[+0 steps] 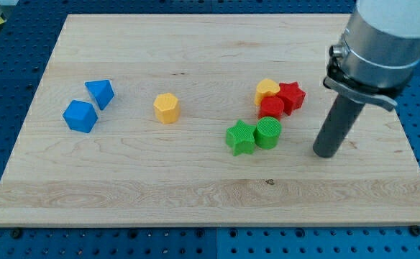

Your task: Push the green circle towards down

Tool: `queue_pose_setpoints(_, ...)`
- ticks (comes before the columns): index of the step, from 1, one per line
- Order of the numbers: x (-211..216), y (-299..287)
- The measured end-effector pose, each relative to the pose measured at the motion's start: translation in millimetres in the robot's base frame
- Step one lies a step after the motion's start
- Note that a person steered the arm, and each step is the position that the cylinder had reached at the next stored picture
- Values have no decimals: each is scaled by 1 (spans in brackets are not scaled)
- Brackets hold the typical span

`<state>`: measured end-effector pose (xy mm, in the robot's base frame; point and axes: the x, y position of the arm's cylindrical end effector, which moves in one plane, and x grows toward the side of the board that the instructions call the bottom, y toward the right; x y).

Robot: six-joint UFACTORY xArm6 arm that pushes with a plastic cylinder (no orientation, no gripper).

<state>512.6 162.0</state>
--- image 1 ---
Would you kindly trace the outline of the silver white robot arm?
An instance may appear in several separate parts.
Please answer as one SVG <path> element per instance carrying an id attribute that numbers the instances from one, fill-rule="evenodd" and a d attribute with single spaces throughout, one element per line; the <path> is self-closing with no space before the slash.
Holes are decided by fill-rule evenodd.
<path id="1" fill-rule="evenodd" d="M 336 109 L 391 111 L 419 62 L 420 0 L 359 0 L 329 49 L 324 85 L 338 93 Z"/>

